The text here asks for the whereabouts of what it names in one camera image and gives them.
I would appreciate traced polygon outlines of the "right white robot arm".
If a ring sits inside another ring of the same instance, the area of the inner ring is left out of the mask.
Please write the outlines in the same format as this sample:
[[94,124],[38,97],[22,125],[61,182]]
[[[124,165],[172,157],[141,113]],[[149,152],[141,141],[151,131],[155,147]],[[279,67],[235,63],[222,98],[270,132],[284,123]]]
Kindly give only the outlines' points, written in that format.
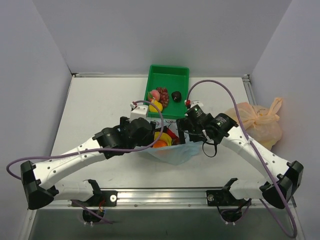
[[263,175],[261,180],[230,180],[221,193],[228,205],[242,199],[263,199],[275,208],[284,209],[301,185],[304,166],[299,161],[285,160],[246,137],[238,123],[225,113],[213,117],[196,104],[176,124],[178,133],[187,133],[191,142],[214,147],[221,144]]

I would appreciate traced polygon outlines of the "blue printed plastic bag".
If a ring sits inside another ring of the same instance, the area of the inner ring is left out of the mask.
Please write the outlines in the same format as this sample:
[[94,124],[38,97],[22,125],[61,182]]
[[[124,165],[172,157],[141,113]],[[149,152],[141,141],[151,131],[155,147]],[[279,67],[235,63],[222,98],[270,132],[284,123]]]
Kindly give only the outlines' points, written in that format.
[[200,153],[201,143],[191,142],[187,134],[185,134],[186,143],[180,143],[175,120],[165,119],[163,125],[161,124],[160,119],[152,119],[152,121],[156,123],[155,132],[160,132],[161,127],[164,126],[163,133],[166,133],[167,128],[169,128],[177,135],[177,138],[172,140],[171,146],[160,148],[150,147],[142,151],[144,154],[151,155],[158,162],[177,166],[189,161],[192,157]]

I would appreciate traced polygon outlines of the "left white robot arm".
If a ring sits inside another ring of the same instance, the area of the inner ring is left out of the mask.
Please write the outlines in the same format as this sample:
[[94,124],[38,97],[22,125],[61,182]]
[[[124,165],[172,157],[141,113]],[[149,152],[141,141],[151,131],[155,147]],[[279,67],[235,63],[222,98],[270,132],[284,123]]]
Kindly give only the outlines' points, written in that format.
[[91,164],[122,156],[135,147],[145,148],[154,141],[156,123],[140,117],[120,118],[120,124],[106,127],[71,151],[48,160],[20,166],[21,182],[30,210],[38,210],[55,200],[76,200],[96,206],[104,198],[96,180],[67,181],[66,177]]

